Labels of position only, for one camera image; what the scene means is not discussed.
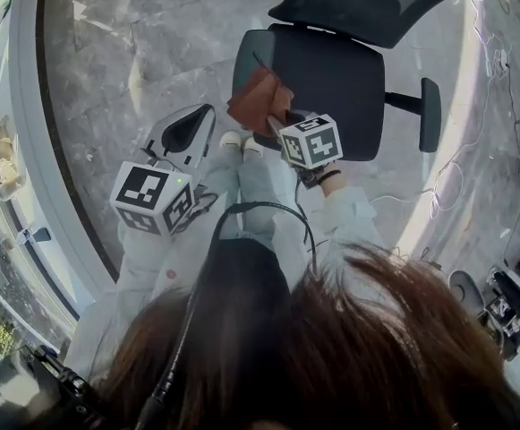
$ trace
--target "gray tile floor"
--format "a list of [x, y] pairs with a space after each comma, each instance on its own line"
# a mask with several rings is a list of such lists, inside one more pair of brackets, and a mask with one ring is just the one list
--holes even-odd
[[[107, 199], [120, 162], [132, 157], [159, 119], [193, 103], [206, 101], [217, 108], [215, 141], [237, 127], [225, 105], [237, 48], [248, 29], [270, 24], [267, 10], [280, 1], [47, 0], [47, 73], [56, 122], [79, 194], [116, 265], [122, 248], [115, 240], [116, 221]], [[465, 49], [466, 40], [474, 37], [469, 5], [469, 0], [447, 0], [395, 49], [382, 51], [388, 90], [419, 95], [420, 79], [431, 78], [440, 87], [443, 123], [455, 126], [465, 117], [466, 142], [480, 132], [488, 83], [483, 52]], [[509, 0], [510, 14], [500, 9], [499, 0], [484, 0], [484, 6], [483, 37], [496, 33], [488, 42], [490, 53], [500, 43], [506, 50], [512, 44], [512, 91], [520, 115], [520, 0]], [[476, 56], [479, 65], [461, 76], [469, 56]], [[473, 94], [457, 100], [470, 85]], [[445, 271], [462, 268], [477, 279], [502, 261], [512, 233], [501, 234], [514, 229], [520, 209], [520, 160], [507, 77], [493, 81], [489, 96], [481, 138], [458, 158], [465, 187], [456, 207], [428, 221], [413, 247], [420, 256], [428, 246], [427, 257]], [[416, 116], [387, 108], [378, 157], [343, 163], [370, 199], [392, 194], [410, 201], [381, 199], [373, 204], [377, 228], [390, 247], [405, 231], [435, 163], [434, 156], [419, 152], [418, 135]], [[439, 194], [443, 207], [459, 192], [457, 172], [450, 176], [447, 190]], [[321, 199], [303, 193], [302, 202], [311, 211]], [[518, 244], [520, 231], [514, 234], [511, 243]]]

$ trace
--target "brown cloth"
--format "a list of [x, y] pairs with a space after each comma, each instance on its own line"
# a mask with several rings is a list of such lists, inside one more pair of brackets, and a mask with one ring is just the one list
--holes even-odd
[[268, 116], [275, 116], [286, 125], [286, 111], [294, 94], [282, 84], [276, 74], [260, 66], [244, 88], [228, 100], [227, 114], [249, 131], [273, 137]]

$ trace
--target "black strap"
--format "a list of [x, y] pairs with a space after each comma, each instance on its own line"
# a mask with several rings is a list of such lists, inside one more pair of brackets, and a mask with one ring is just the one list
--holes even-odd
[[320, 179], [317, 181], [317, 184], [321, 186], [321, 184], [325, 182], [328, 178], [336, 176], [337, 174], [341, 174], [341, 170], [330, 170], [327, 174], [323, 174], [322, 176], [320, 176]]

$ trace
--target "mesh backrest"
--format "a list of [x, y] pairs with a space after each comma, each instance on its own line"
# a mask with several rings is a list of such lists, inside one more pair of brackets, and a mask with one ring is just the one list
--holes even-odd
[[443, 0], [284, 0], [269, 15], [283, 22], [332, 30], [381, 47], [393, 47]]

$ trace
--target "leg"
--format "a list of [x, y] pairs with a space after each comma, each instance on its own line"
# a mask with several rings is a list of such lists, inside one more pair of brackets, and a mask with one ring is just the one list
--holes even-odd
[[[240, 191], [238, 169], [242, 165], [241, 142], [242, 139], [237, 133], [224, 134], [220, 140], [220, 148], [210, 161], [208, 172], [202, 180], [202, 184], [208, 188], [207, 193], [218, 196], [226, 193], [226, 207], [237, 202]], [[237, 218], [231, 215], [222, 227], [221, 237], [231, 238], [239, 232]]]
[[[262, 148], [255, 142], [246, 142], [243, 154], [243, 164], [240, 166], [240, 186], [242, 201], [279, 202], [274, 194], [268, 166], [262, 157]], [[259, 207], [245, 212], [243, 215], [243, 230], [253, 234], [259, 241], [271, 248], [271, 240], [275, 232], [273, 217], [275, 209]]]

